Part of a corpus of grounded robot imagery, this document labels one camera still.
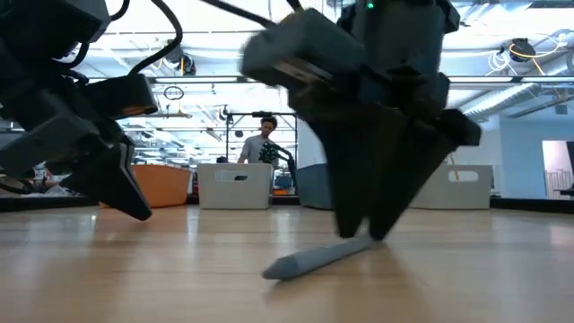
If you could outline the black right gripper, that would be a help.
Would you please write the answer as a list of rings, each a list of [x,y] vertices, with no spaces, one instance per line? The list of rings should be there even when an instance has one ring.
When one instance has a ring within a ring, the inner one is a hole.
[[[266,85],[286,88],[292,108],[320,118],[347,105],[378,106],[433,124],[443,111],[445,128],[457,144],[476,146],[482,130],[456,109],[447,109],[450,80],[434,75],[378,74],[365,63],[363,45],[337,22],[309,8],[251,37],[240,71]]]

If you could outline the black aluminium table frame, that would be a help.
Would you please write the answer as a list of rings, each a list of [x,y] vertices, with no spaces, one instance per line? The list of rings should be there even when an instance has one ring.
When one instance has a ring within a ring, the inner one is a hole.
[[[85,196],[21,197],[0,196],[0,212],[20,212],[40,209],[95,206],[97,202]],[[494,209],[522,210],[551,214],[574,214],[574,200],[521,199],[492,197]]]

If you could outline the white column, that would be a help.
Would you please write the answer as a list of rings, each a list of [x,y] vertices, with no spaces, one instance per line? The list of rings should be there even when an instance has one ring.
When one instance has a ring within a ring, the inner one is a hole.
[[[323,145],[314,131],[301,119],[297,120],[297,125],[297,167],[300,169],[315,164],[326,163]]]

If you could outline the teal plastic bin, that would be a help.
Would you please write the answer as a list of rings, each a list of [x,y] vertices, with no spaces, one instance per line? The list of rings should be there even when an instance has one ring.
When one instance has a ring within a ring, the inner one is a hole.
[[[329,176],[325,163],[297,169],[296,178],[302,206],[320,210],[333,209]]]

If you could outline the grey crayon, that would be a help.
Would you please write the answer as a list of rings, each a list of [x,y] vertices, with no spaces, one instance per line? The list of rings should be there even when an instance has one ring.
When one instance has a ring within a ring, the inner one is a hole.
[[[362,252],[373,243],[369,235],[361,235],[333,245],[298,251],[277,258],[262,272],[262,277],[266,280],[288,281]]]

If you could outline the black ceiling light rail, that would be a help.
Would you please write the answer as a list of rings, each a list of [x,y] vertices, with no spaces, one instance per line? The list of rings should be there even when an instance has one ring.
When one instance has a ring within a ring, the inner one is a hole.
[[[451,76],[453,84],[467,83],[574,83],[574,76]],[[256,80],[244,76],[189,76],[189,77],[149,77],[151,83],[255,83]]]

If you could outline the light grey plastic bin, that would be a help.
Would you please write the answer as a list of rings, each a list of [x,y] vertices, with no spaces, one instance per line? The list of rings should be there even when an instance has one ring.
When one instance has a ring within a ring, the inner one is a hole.
[[[201,209],[263,210],[272,202],[274,169],[267,163],[203,163],[196,168]]]
[[[442,164],[430,176],[411,208],[486,210],[490,208],[491,165]]]

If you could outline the person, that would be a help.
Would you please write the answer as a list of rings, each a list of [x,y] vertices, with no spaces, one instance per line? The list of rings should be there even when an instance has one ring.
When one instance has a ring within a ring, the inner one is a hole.
[[[238,163],[261,163],[259,160],[261,150],[265,143],[272,143],[269,138],[270,134],[277,128],[277,119],[275,117],[262,118],[260,121],[261,132],[258,135],[248,137],[242,147]]]

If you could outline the orange plastic bin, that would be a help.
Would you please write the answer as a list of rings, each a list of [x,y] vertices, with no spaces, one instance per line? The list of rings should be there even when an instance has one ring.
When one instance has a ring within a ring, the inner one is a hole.
[[[137,184],[151,208],[184,205],[193,172],[167,165],[133,165]]]

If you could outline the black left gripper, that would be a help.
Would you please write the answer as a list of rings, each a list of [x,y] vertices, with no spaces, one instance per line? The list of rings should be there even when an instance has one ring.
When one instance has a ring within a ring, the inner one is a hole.
[[[67,178],[62,186],[139,221],[152,210],[131,169],[135,144],[83,94],[85,74],[48,61],[0,59],[0,116],[24,133],[0,148],[0,167],[21,176],[44,163]]]

